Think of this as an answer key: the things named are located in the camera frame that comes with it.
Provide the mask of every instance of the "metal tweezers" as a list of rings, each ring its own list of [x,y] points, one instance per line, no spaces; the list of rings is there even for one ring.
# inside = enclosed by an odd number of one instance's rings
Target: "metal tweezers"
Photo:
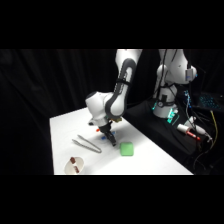
[[[102,150],[101,150],[99,147],[97,147],[97,146],[94,145],[93,143],[89,142],[88,140],[86,140],[85,138],[83,138],[83,137],[80,136],[80,135],[78,135],[78,137],[79,137],[80,139],[82,139],[83,141],[88,142],[90,145],[94,146],[94,147],[97,148],[99,151],[98,151],[98,150],[95,150],[95,149],[93,149],[93,148],[90,148],[90,147],[88,147],[88,146],[82,145],[82,144],[79,143],[78,141],[75,141],[74,139],[72,139],[72,141],[73,141],[76,145],[78,145],[78,146],[80,146],[80,147],[82,147],[82,148],[88,149],[88,150],[90,150],[90,151],[96,152],[96,153],[102,153]]]

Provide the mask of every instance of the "white table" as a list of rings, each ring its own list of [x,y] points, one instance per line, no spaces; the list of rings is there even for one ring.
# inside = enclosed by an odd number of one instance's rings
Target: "white table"
[[[116,147],[101,139],[103,134],[96,132],[97,127],[88,125],[90,119],[87,108],[50,119],[55,175],[65,175],[64,167],[71,157],[84,159],[86,175],[192,175],[125,119],[112,125],[112,131],[117,132]],[[103,153],[75,145],[72,139],[88,145],[78,139],[78,134],[99,146]],[[122,142],[134,144],[133,157],[120,155],[119,143]]]

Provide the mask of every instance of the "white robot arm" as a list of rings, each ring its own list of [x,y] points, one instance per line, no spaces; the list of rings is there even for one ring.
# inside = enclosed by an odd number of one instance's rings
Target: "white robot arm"
[[[183,49],[159,49],[159,53],[161,64],[157,70],[154,98],[159,96],[153,113],[160,118],[169,118],[177,94],[174,84],[189,84],[195,79],[197,70],[188,68]]]
[[[113,146],[116,140],[110,131],[110,120],[121,118],[126,111],[128,94],[141,53],[142,49],[118,49],[116,63],[119,77],[114,93],[94,92],[86,98],[86,105],[93,116],[89,125],[98,126]]]
[[[119,77],[114,93],[94,92],[86,98],[86,105],[93,116],[89,125],[98,126],[113,146],[116,145],[116,140],[110,131],[111,120],[121,118],[126,111],[130,86],[141,53],[142,49],[118,49],[116,63]],[[197,71],[195,68],[188,69],[188,61],[183,49],[159,49],[159,53],[161,64],[157,71],[154,98],[157,98],[157,94],[159,97],[154,115],[168,118],[177,93],[174,84],[188,84],[189,81],[194,80]]]

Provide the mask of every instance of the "black background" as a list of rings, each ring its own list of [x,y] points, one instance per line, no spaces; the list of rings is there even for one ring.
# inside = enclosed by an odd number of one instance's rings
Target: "black background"
[[[49,118],[86,107],[93,91],[113,92],[116,51],[0,50],[1,174],[53,174]],[[159,63],[157,49],[144,49],[128,103],[152,95]],[[193,49],[192,64],[207,71],[204,91],[224,94],[224,49]]]

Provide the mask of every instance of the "green cube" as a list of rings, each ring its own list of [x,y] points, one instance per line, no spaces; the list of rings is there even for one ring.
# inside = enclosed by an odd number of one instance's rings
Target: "green cube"
[[[130,142],[121,143],[120,150],[122,156],[133,156],[134,155],[134,145]]]

